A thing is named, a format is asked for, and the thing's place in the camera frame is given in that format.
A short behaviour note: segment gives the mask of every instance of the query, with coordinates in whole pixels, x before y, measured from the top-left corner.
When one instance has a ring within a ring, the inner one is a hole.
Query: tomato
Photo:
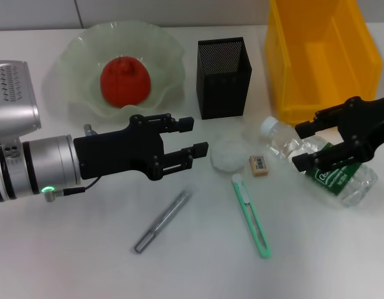
[[[103,98],[115,107],[137,105],[150,93],[150,76],[146,68],[132,57],[118,57],[106,64],[100,75]]]

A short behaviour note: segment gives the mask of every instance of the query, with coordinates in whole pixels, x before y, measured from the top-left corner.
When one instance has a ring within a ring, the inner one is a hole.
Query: white bottle cap
[[[275,119],[273,116],[268,116],[264,122],[261,125],[261,136],[263,137],[269,137],[269,134],[271,133],[272,128],[275,124],[277,124],[279,121]]]

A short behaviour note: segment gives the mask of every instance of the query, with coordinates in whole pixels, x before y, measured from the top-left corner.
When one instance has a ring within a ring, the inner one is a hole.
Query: yellow container
[[[353,96],[374,100],[382,60],[355,0],[271,0],[265,51],[291,125]]]

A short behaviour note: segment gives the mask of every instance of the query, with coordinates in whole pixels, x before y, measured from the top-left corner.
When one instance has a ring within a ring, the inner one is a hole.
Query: robotic arm
[[[194,119],[176,121],[171,114],[133,115],[127,128],[96,134],[86,125],[86,136],[70,135],[21,142],[19,137],[41,127],[39,112],[25,62],[0,61],[0,202],[44,193],[57,196],[85,192],[74,187],[82,179],[137,170],[156,181],[192,168],[193,159],[207,155],[208,143],[164,153],[161,133],[186,132]]]
[[[316,112],[313,122],[298,124],[296,131],[300,138],[306,138],[334,126],[344,142],[317,153],[295,156],[293,163],[299,171],[330,171],[370,161],[384,143],[384,98],[372,102],[350,98],[344,104]]]

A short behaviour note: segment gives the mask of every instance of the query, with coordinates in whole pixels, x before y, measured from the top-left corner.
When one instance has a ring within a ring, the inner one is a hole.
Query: white cotton ball
[[[211,163],[219,170],[234,172],[247,161],[247,149],[240,141],[220,140],[211,147]]]

